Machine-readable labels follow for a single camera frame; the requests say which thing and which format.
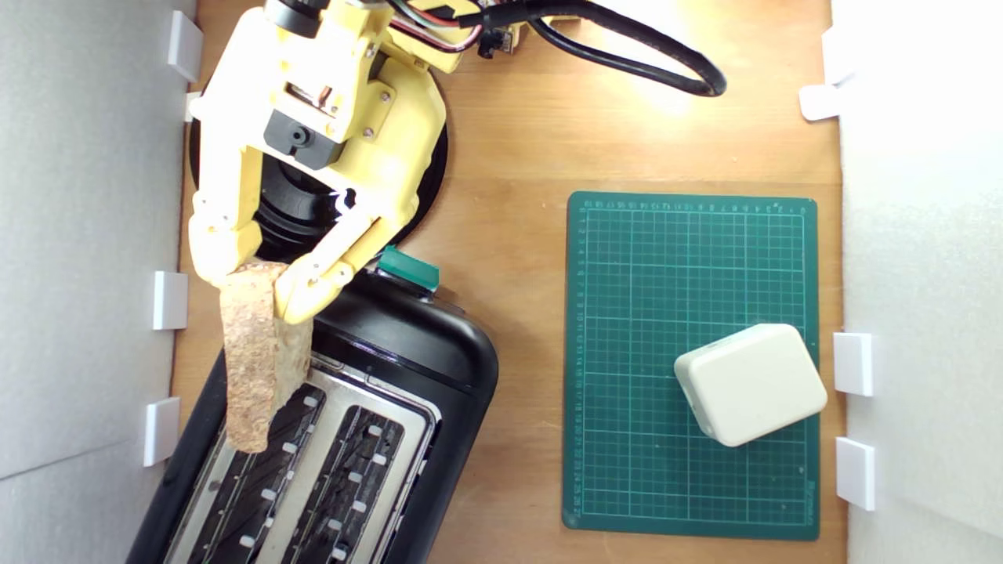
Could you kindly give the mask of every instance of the white wall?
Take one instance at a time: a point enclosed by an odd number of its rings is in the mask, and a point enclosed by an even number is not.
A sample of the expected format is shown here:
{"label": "white wall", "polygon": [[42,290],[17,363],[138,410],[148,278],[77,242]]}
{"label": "white wall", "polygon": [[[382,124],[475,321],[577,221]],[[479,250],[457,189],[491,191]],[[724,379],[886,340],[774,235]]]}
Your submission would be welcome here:
{"label": "white wall", "polygon": [[124,558],[162,469],[145,403],[174,335],[187,84],[165,64],[194,0],[0,2],[0,562]]}
{"label": "white wall", "polygon": [[1003,562],[1003,5],[834,0],[846,328],[875,335],[877,510],[850,562]]}

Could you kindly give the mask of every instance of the cutting mat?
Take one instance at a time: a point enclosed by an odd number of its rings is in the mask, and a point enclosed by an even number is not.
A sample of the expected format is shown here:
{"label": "cutting mat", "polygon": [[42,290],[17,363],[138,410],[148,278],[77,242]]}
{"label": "cutting mat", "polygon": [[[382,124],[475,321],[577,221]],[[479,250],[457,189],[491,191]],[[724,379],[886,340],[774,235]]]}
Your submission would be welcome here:
{"label": "cutting mat", "polygon": [[797,327],[817,365],[814,202],[579,192],[568,214],[565,524],[816,539],[817,415],[729,449],[672,369],[760,322]]}

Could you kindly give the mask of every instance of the wooden surface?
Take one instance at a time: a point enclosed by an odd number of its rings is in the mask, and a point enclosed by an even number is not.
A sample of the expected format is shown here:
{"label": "wooden surface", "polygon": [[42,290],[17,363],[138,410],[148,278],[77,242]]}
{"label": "wooden surface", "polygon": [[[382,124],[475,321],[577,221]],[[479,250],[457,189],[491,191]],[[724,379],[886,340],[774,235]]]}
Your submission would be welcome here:
{"label": "wooden surface", "polygon": [[[430,562],[846,562],[847,508],[835,497],[831,390],[843,322],[838,128],[806,123],[797,89],[821,80],[828,3],[607,0],[708,55],[723,97],[696,98],[589,64],[530,37],[515,57],[470,53],[440,76],[451,133],[447,179],[403,249],[438,265],[449,293],[500,359],[493,402]],[[240,13],[257,0],[202,0],[209,75]],[[663,5],[655,13],[642,8]],[[587,24],[570,34],[639,53]],[[186,175],[186,220],[193,186]],[[821,537],[812,543],[569,531],[560,519],[567,200],[576,190],[721,193],[818,203],[822,375]],[[182,266],[192,273],[187,240]],[[218,293],[194,279],[178,337],[174,393],[187,417],[222,345]]]}

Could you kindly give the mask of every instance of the white box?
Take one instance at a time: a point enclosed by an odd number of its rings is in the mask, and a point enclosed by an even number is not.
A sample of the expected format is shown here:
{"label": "white box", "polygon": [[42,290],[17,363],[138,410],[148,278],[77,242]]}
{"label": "white box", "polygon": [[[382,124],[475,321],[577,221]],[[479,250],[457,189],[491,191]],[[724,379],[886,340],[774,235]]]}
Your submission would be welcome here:
{"label": "white box", "polygon": [[726,447],[817,413],[828,399],[790,325],[754,325],[687,352],[675,372],[700,430]]}

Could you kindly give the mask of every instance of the white plastic bracket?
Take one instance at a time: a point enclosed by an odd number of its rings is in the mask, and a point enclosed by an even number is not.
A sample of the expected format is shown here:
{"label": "white plastic bracket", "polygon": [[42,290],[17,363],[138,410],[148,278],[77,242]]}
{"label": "white plastic bracket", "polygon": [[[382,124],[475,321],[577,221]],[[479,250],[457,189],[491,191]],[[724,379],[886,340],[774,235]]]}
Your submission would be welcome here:
{"label": "white plastic bracket", "polygon": [[198,82],[202,70],[203,34],[199,26],[181,10],[171,16],[171,43],[168,46],[168,64],[189,82]]}
{"label": "white plastic bracket", "polygon": [[857,71],[857,49],[851,33],[833,25],[821,34],[824,84],[802,86],[798,92],[801,115],[808,121],[834,117],[843,109],[840,87]]}
{"label": "white plastic bracket", "polygon": [[875,394],[874,360],[869,333],[833,333],[835,389],[855,395]]}
{"label": "white plastic bracket", "polygon": [[153,276],[153,330],[188,327],[188,275],[157,271]]}
{"label": "white plastic bracket", "polygon": [[875,510],[875,448],[835,440],[835,494],[866,511]]}
{"label": "white plastic bracket", "polygon": [[166,460],[178,447],[181,427],[180,397],[168,397],[146,405],[146,432],[142,449],[142,466],[151,467]]}

